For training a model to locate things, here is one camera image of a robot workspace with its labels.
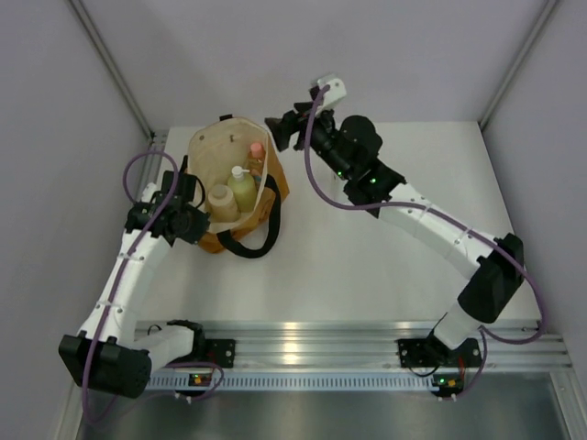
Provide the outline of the tan canvas bag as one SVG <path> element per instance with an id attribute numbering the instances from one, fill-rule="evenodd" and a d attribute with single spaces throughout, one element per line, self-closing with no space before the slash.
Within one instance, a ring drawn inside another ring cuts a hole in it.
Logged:
<path id="1" fill-rule="evenodd" d="M 210 215 L 198 240 L 203 250 L 259 259 L 280 234 L 282 204 L 289 186 L 267 129 L 243 117 L 226 115 L 199 129 L 189 141 L 186 170 L 199 179 Z"/>

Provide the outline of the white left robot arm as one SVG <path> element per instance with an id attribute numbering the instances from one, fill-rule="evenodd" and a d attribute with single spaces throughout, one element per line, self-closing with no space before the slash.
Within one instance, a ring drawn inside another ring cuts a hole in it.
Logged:
<path id="1" fill-rule="evenodd" d="M 156 268 L 175 241 L 195 244 L 209 215 L 192 204 L 196 176 L 167 170 L 127 214 L 116 263 L 77 335 L 65 335 L 59 355 L 81 388 L 137 398 L 153 372 L 173 362 L 194 367 L 207 354 L 200 324 L 171 320 L 160 331 L 135 337 L 138 315 Z"/>

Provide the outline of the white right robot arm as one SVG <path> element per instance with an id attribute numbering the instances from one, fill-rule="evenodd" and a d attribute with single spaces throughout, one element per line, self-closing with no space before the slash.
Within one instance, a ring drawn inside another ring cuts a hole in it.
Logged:
<path id="1" fill-rule="evenodd" d="M 354 207 L 367 206 L 375 218 L 402 228 L 444 257 L 467 283 L 455 304 L 440 318 L 421 346 L 438 364 L 448 364 L 474 331 L 494 323 L 524 282 L 524 245 L 514 234 L 503 238 L 477 233 L 428 201 L 405 177 L 378 157 L 382 138 L 365 116 L 341 124 L 325 110 L 310 116 L 309 103 L 297 103 L 265 123 L 276 148 L 312 149 L 345 182 Z"/>

